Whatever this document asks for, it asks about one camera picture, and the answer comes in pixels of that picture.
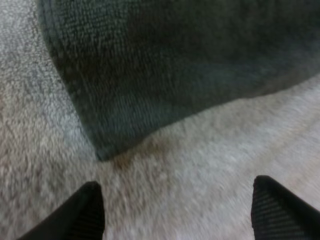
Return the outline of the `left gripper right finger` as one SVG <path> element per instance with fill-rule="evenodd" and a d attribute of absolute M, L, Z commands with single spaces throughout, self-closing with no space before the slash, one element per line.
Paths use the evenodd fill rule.
<path fill-rule="evenodd" d="M 250 216 L 256 240 L 320 238 L 320 212 L 267 175 L 254 180 Z"/>

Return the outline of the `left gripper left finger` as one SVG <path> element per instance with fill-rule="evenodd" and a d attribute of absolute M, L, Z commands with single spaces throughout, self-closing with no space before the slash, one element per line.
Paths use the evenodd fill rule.
<path fill-rule="evenodd" d="M 96 181 L 89 181 L 20 239 L 101 240 L 104 231 L 102 188 Z"/>

